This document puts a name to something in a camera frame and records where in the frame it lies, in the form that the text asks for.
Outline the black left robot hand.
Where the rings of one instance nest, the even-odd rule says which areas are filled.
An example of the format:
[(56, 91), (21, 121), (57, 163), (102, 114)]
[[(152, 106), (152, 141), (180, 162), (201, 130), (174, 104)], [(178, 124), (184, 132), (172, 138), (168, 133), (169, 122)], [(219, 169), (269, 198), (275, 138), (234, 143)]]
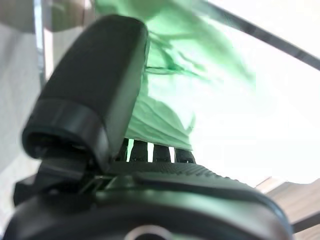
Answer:
[(150, 37), (105, 16), (72, 44), (21, 134), (38, 172), (15, 184), (5, 240), (291, 240), (270, 198), (188, 162), (130, 161), (125, 132)]

